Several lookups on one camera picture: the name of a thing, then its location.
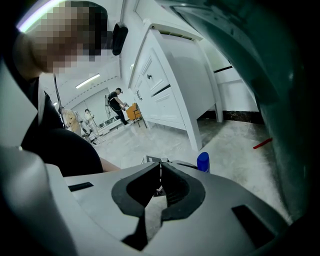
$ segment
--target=marble floor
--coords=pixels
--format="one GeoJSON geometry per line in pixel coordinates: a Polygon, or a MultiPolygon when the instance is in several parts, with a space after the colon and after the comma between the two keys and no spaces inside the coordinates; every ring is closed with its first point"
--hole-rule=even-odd
{"type": "MultiPolygon", "coordinates": [[[[254,146],[269,136],[264,125],[238,121],[218,123],[198,120],[203,148],[210,157],[212,174],[231,179],[264,200],[291,223],[277,186],[277,166],[272,142],[254,146]]],[[[185,130],[155,124],[120,126],[94,146],[100,157],[120,168],[139,165],[145,155],[181,160],[196,165],[198,152],[191,149],[185,130]]]]}

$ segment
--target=wooden chair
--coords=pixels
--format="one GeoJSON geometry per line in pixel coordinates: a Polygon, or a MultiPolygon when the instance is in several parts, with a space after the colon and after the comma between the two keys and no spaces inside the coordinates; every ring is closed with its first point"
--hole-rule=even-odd
{"type": "Polygon", "coordinates": [[[134,123],[136,123],[135,122],[135,120],[136,120],[138,122],[139,127],[140,127],[139,119],[142,119],[144,122],[145,128],[147,128],[146,122],[141,114],[141,111],[140,111],[137,103],[133,103],[132,106],[130,106],[126,110],[126,114],[130,120],[133,120],[134,123]]]}

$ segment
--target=red object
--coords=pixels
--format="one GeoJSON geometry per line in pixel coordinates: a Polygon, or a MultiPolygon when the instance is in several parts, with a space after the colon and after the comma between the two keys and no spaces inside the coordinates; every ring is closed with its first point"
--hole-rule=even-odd
{"type": "Polygon", "coordinates": [[[261,146],[263,146],[264,144],[267,144],[268,142],[272,142],[272,138],[267,138],[264,142],[261,142],[260,144],[254,146],[253,149],[256,150],[257,148],[260,148],[261,146]]]}

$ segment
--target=fluorescent light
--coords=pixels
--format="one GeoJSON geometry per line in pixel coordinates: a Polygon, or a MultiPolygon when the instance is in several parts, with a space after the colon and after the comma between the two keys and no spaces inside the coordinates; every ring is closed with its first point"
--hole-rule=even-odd
{"type": "Polygon", "coordinates": [[[19,27],[21,32],[26,32],[37,20],[39,20],[43,15],[45,15],[50,9],[55,7],[65,0],[50,0],[38,10],[36,10],[26,21],[19,27]]]}
{"type": "Polygon", "coordinates": [[[89,78],[88,80],[85,80],[84,82],[80,83],[79,85],[77,85],[75,88],[79,89],[81,86],[85,85],[86,83],[90,82],[91,80],[100,77],[100,74],[96,74],[95,76],[89,78]]]}

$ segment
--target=blue bottle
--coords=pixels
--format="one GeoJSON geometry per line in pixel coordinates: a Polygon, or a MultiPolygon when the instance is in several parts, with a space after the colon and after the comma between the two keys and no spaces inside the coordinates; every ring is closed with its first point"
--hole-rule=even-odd
{"type": "Polygon", "coordinates": [[[198,166],[198,170],[205,172],[205,173],[210,173],[210,161],[209,161],[209,154],[207,152],[202,152],[197,160],[196,164],[198,166]]]}

